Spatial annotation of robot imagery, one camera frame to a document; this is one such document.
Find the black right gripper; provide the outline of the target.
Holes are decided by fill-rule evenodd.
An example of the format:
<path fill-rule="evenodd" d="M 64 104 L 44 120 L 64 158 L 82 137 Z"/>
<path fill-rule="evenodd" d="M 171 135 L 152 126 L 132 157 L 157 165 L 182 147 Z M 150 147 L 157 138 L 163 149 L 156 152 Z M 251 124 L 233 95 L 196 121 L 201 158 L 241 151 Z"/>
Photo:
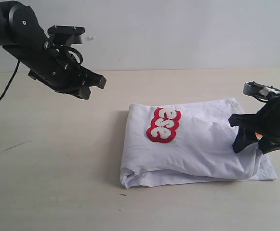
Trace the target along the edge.
<path fill-rule="evenodd" d="M 259 148 L 256 132 L 247 128 L 259 128 L 258 133 L 263 135 L 260 144 L 280 142 L 280 107 L 265 105 L 256 114 L 232 114 L 228 121 L 231 127 L 240 126 L 232 144 L 235 153 L 249 146 Z"/>

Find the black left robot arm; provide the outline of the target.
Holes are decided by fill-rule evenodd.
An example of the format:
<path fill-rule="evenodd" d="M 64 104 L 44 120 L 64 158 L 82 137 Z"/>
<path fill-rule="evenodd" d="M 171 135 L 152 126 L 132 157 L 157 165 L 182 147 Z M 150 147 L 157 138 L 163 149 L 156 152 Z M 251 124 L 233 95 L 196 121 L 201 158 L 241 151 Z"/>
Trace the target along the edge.
<path fill-rule="evenodd" d="M 31 7 L 13 0 L 0 2 L 0 46 L 29 68 L 32 79 L 87 100 L 90 87 L 103 89 L 107 80 L 83 67 L 81 53 L 72 48 L 81 44 L 84 32 L 80 26 L 52 26 L 45 32 Z"/>

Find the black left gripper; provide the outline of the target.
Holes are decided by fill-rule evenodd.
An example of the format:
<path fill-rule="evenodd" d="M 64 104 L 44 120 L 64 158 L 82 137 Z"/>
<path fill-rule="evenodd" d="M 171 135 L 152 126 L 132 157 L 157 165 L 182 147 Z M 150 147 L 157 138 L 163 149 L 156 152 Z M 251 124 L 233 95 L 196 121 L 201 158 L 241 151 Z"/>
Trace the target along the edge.
<path fill-rule="evenodd" d="M 81 53 L 68 46 L 50 46 L 27 51 L 28 75 L 57 93 L 82 100 L 91 95 L 89 87 L 104 89 L 106 78 L 83 66 Z"/>

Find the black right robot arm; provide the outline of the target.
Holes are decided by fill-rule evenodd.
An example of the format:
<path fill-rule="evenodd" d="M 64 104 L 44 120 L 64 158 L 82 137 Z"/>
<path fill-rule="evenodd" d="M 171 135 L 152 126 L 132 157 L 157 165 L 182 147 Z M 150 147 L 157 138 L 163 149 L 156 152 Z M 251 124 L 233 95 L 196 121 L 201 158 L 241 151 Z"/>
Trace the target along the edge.
<path fill-rule="evenodd" d="M 228 119 L 231 127 L 239 127 L 234 152 L 253 143 L 263 154 L 280 150 L 280 89 L 252 81 L 244 84 L 243 94 L 265 105 L 255 114 L 232 114 Z"/>

